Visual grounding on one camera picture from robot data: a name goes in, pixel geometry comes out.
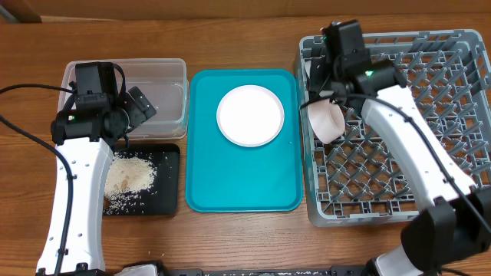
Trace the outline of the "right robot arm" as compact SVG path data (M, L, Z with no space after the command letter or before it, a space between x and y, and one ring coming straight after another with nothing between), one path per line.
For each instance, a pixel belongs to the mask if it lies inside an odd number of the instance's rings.
M323 28L324 52L309 64L311 98L302 104L323 143L343 132L341 107L375 130L406 177L419 209L400 245L371 259L366 275L436 275L490 247L490 190L452 160L414 102L406 77L389 60L372 61L358 21Z

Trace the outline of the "pink bowl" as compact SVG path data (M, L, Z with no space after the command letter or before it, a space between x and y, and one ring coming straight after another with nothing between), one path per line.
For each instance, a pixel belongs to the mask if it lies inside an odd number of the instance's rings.
M316 137L329 144L344 133L341 108L330 100L320 100L307 106L308 120Z

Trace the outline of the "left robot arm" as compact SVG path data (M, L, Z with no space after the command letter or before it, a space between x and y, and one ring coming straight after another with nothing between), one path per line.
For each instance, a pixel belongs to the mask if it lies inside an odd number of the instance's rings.
M72 95L51 124L58 173L38 275L103 274L104 187L119 139L156 114L138 87L128 89L111 62L75 66Z

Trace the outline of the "brown food scrap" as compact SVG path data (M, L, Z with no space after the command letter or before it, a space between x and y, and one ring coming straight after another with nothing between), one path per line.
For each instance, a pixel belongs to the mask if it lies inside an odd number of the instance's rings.
M110 209L110 200L108 197L104 197L103 210L108 211Z

